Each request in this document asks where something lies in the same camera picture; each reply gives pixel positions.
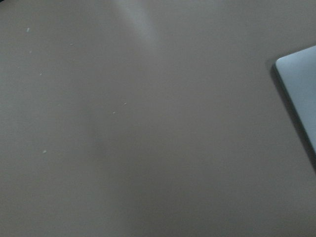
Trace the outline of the grey laptop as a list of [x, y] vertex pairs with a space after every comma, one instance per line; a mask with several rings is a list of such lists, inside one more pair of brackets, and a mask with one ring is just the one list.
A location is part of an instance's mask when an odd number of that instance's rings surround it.
[[276, 59], [274, 71], [296, 127], [316, 167], [316, 47]]

